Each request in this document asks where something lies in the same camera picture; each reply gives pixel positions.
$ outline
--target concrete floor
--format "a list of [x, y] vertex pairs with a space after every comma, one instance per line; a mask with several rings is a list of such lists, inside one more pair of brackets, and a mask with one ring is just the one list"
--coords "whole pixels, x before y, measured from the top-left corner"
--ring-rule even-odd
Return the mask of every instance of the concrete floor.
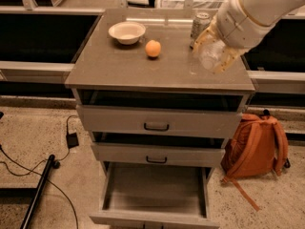
[[[101, 8], [116, 6], [116, 0], [65, 0], [61, 7]], [[77, 115], [75, 103], [68, 99], [21, 98], [0, 96], [0, 143], [3, 150], [15, 161], [28, 168], [54, 154], [62, 158], [68, 153], [66, 121]], [[305, 130], [304, 110], [273, 110], [287, 132]], [[70, 133], [77, 132], [79, 146], [72, 148], [61, 161], [58, 170], [52, 170], [50, 180], [71, 200], [80, 229], [110, 227], [96, 225], [89, 218], [99, 208], [105, 181], [101, 165], [95, 160], [91, 139], [78, 117], [69, 121]], [[221, 185], [224, 174], [217, 167], [208, 184], [211, 219], [222, 229], [303, 228], [305, 224], [305, 145], [291, 143], [289, 158], [292, 167], [281, 177], [269, 173], [265, 176], [240, 180], [240, 184], [256, 201], [261, 210], [256, 212], [232, 184]], [[11, 171], [27, 171], [16, 166], [0, 153], [0, 162], [6, 162]], [[35, 169], [41, 173], [45, 162]], [[40, 176], [11, 175], [0, 163], [0, 188], [35, 187]], [[19, 228], [28, 205], [22, 200], [0, 198], [0, 228]], [[76, 228], [73, 210], [67, 198], [53, 185], [47, 184], [30, 228]]]

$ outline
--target backpack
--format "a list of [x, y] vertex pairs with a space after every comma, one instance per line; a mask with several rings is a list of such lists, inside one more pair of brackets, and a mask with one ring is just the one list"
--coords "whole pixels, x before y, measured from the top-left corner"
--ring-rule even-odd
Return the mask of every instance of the backpack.
[[224, 183], [231, 181], [256, 211], [259, 207], [240, 187], [236, 178], [263, 175], [289, 168], [288, 140], [283, 127], [267, 110], [265, 115], [243, 114], [233, 139], [225, 147], [221, 166], [226, 172]]

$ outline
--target orange fruit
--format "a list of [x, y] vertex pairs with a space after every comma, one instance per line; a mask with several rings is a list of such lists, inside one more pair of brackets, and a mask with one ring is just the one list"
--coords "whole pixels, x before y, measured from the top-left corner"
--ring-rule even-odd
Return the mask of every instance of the orange fruit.
[[161, 44], [158, 41], [151, 40], [146, 44], [145, 52], [149, 57], [157, 57], [161, 52]]

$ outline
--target bowl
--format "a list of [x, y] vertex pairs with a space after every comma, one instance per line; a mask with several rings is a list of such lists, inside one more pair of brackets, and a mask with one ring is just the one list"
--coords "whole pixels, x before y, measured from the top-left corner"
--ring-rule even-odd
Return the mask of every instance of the bowl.
[[126, 21], [111, 26], [108, 33], [123, 45], [136, 43], [145, 33], [145, 26], [136, 22]]

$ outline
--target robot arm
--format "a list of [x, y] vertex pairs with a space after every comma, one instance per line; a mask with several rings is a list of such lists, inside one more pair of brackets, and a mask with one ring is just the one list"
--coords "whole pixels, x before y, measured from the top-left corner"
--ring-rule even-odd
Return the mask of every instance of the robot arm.
[[282, 16], [304, 4], [305, 0], [230, 0], [198, 36], [193, 52], [207, 70], [224, 72], [257, 46]]

